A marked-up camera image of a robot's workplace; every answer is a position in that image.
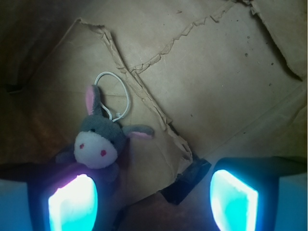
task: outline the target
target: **cardboard surface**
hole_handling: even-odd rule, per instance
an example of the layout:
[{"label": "cardboard surface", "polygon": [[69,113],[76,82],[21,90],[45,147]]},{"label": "cardboard surface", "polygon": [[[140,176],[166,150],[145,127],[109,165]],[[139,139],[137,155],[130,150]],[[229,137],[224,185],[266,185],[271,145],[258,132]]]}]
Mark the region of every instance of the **cardboard surface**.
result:
[{"label": "cardboard surface", "polygon": [[0,89],[0,164],[47,162],[66,142],[53,118],[31,92]]},{"label": "cardboard surface", "polygon": [[140,77],[173,126],[206,157],[302,83],[250,8],[235,4],[175,41]]},{"label": "cardboard surface", "polygon": [[88,2],[1,1],[0,84],[26,84]]},{"label": "cardboard surface", "polygon": [[307,77],[307,1],[249,1],[287,61],[302,79]]},{"label": "cardboard surface", "polygon": [[223,157],[250,156],[307,157],[307,81],[206,159],[214,166]]},{"label": "cardboard surface", "polygon": [[144,64],[191,22],[215,12],[225,0],[94,0],[80,17],[105,25],[127,68]]}]

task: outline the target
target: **pink nostril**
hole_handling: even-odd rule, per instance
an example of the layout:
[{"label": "pink nostril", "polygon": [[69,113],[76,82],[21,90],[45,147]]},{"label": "pink nostril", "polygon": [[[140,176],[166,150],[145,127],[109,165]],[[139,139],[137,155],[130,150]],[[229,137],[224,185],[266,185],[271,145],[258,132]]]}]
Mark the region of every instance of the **pink nostril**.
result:
[{"label": "pink nostril", "polygon": [[102,150],[101,151],[101,156],[104,156],[104,155],[106,155],[107,154],[107,152],[105,151],[105,150]]}]

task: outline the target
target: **stuffed donkey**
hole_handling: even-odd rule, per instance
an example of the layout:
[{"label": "stuffed donkey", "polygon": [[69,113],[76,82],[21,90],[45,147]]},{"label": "stuffed donkey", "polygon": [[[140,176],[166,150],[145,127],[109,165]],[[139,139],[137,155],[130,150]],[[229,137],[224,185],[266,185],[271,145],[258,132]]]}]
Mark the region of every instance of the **stuffed donkey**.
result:
[{"label": "stuffed donkey", "polygon": [[128,138],[150,139],[154,131],[148,126],[125,126],[103,117],[100,91],[97,85],[86,92],[88,116],[83,120],[74,146],[56,156],[56,163],[77,161],[88,168],[118,169],[115,161],[123,151]]}]

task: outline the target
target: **blue led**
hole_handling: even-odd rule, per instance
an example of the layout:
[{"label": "blue led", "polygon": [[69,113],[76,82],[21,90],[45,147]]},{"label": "blue led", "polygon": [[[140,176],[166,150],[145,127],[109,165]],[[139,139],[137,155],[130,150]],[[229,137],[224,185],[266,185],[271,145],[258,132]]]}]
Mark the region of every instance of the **blue led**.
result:
[{"label": "blue led", "polygon": [[51,231],[90,231],[97,214],[97,190],[85,174],[77,176],[49,199]]},{"label": "blue led", "polygon": [[218,170],[213,174],[210,201],[220,230],[256,229],[258,192],[228,171]]}]

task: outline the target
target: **cord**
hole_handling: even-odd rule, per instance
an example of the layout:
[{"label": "cord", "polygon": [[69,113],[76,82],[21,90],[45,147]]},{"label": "cord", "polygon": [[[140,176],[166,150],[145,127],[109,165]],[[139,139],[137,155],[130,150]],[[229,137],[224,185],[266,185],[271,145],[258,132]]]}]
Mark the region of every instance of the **cord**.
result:
[{"label": "cord", "polygon": [[98,81],[100,80],[100,78],[101,78],[102,76],[104,76],[104,75],[111,75],[111,76],[117,78],[117,80],[119,80],[120,83],[122,84],[122,86],[123,86],[123,88],[124,88],[125,95],[126,95],[127,105],[126,105],[125,111],[123,112],[123,114],[117,113],[116,115],[117,115],[118,117],[115,118],[115,119],[112,119],[112,114],[111,114],[110,110],[101,102],[101,107],[108,113],[109,119],[110,119],[112,122],[116,122],[116,121],[118,121],[119,119],[123,118],[123,117],[126,115],[128,109],[129,109],[129,105],[130,105],[129,95],[128,95],[127,89],[126,89],[126,87],[125,87],[123,81],[122,81],[116,74],[114,74],[114,73],[112,73],[112,72],[109,72],[109,71],[100,73],[100,74],[96,77],[96,80],[95,80],[94,84],[97,85],[97,83],[98,83]]}]

